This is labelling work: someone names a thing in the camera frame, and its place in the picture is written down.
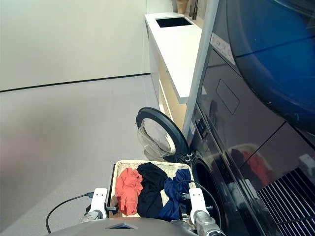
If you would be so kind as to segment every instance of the wicker basket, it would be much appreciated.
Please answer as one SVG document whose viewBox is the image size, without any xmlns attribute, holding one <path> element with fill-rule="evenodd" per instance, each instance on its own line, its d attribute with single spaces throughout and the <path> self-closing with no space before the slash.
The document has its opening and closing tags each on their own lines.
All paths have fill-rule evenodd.
<svg viewBox="0 0 315 236">
<path fill-rule="evenodd" d="M 111 207 L 114 207 L 115 204 L 117 203 L 117 199 L 115 197 L 115 187 L 116 187 L 117 177 L 121 174 L 121 172 L 123 172 L 124 169 L 132 168 L 134 170 L 134 169 L 137 169 L 139 165 L 147 163 L 147 162 L 151 162 L 151 163 L 155 164 L 156 166 L 158 166 L 159 168 L 161 168 L 163 171 L 165 171 L 167 176 L 170 177 L 171 179 L 173 179 L 173 177 L 176 176 L 177 170 L 189 169 L 191 180 L 193 180 L 191 168 L 187 164 L 160 162 L 160 161 L 139 161 L 139 160 L 118 161 L 118 162 L 116 162 L 114 174 L 113 174 L 113 184 L 112 184 L 112 191 L 111 191 L 111 196 L 110 196 L 110 206 Z M 196 185 L 194 183 L 190 183 L 189 187 L 195 188 Z M 163 202 L 163 206 L 164 206 L 167 203 L 167 201 L 169 200 L 169 198 L 165 194 L 164 190 L 161 191 L 161 196 L 162 196 L 162 202 Z M 115 215 L 115 217 L 140 217 L 140 215 L 137 213 L 135 215 L 126 216 L 126 215 L 122 214 L 121 212 L 118 212 Z"/>
</svg>

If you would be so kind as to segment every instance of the black cable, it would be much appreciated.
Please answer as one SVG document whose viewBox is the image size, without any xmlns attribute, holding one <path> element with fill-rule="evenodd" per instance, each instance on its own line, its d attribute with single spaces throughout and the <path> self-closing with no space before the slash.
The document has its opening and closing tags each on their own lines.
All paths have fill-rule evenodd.
<svg viewBox="0 0 315 236">
<path fill-rule="evenodd" d="M 204 186 L 202 186 L 200 183 L 198 183 L 198 182 L 196 182 L 196 181 L 193 181 L 193 180 L 190 180 L 190 179 L 185 179 L 185 180 L 182 180 L 182 181 L 178 182 L 178 185 L 177 185 L 177 194 L 179 193 L 178 190 L 179 190 L 180 184 L 181 184 L 181 183 L 184 183 L 184 182 L 189 182 L 189 183 L 193 182 L 193 183 L 197 184 L 200 188 L 202 188 L 202 189 L 210 196 L 210 198 L 212 199 L 213 204 L 215 205 L 215 208 L 216 208 L 216 210 L 217 210 L 217 212 L 218 212 L 218 215 L 219 215 L 219 228 L 221 229 L 221 214 L 220 214 L 220 210 L 219 210 L 219 207 L 218 207 L 218 205 L 217 205 L 217 202 L 216 202 L 216 200 L 214 199 L 214 197 L 212 196 L 212 194 L 211 194 Z"/>
<path fill-rule="evenodd" d="M 72 200 L 85 197 L 85 196 L 87 196 L 87 197 L 89 197 L 89 198 L 92 198 L 92 197 L 93 197 L 93 192 L 86 193 L 86 194 L 82 194 L 82 195 L 77 196 L 77 197 L 74 197 L 74 198 L 70 198 L 70 199 L 68 199 L 68 200 L 66 200 L 66 201 L 64 201 L 64 202 L 62 202 L 62 203 L 60 203 L 60 204 L 58 204 L 56 207 L 54 207 L 54 209 L 52 209 L 52 210 L 49 212 L 49 214 L 48 214 L 47 217 L 46 217 L 46 228 L 47 228 L 47 231 L 48 231 L 49 234 L 51 234 L 51 231 L 50 231 L 50 228 L 49 228 L 48 220 L 49 220 L 49 216 L 51 215 L 51 213 L 53 213 L 53 211 L 56 210 L 56 209 L 57 209 L 58 207 L 60 207 L 61 205 L 65 204 L 65 203 L 67 203 L 67 202 L 70 202 L 70 201 L 72 201 Z"/>
</svg>

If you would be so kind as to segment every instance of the blue dryer door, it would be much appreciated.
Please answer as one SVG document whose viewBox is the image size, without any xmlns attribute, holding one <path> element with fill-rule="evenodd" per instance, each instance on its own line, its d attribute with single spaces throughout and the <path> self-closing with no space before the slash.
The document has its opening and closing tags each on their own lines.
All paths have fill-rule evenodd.
<svg viewBox="0 0 315 236">
<path fill-rule="evenodd" d="M 315 1 L 227 1 L 234 60 L 271 110 L 315 134 Z"/>
</svg>

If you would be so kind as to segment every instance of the door glass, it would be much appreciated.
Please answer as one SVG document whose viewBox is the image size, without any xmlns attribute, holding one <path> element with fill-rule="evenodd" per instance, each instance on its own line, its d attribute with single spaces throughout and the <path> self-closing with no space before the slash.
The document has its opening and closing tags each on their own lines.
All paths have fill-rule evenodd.
<svg viewBox="0 0 315 236">
<path fill-rule="evenodd" d="M 173 140 L 165 129 L 152 119 L 143 119 L 138 129 L 138 139 L 145 151 L 156 159 L 175 154 Z"/>
<path fill-rule="evenodd" d="M 315 1 L 227 1 L 242 77 L 271 110 L 315 134 Z"/>
</svg>

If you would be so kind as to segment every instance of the clothing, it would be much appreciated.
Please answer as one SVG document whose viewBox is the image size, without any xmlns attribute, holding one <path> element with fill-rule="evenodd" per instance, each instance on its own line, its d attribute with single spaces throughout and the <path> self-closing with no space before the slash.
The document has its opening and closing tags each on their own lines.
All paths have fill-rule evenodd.
<svg viewBox="0 0 315 236">
<path fill-rule="evenodd" d="M 137 213 L 138 196 L 143 189 L 142 176 L 137 170 L 126 168 L 116 179 L 115 195 L 119 210 L 125 215 Z"/>
<path fill-rule="evenodd" d="M 180 203 L 183 203 L 184 200 L 178 193 L 189 193 L 189 183 L 182 182 L 179 186 L 178 184 L 185 179 L 190 180 L 190 172 L 188 169 L 178 170 L 173 180 L 168 178 L 165 181 L 164 190 L 169 200 L 156 216 L 157 219 L 167 221 L 180 219 Z"/>
<path fill-rule="evenodd" d="M 138 172 L 142 175 L 142 186 L 138 197 L 138 214 L 141 217 L 154 218 L 163 208 L 161 190 L 167 174 L 151 162 L 138 166 Z"/>
</svg>

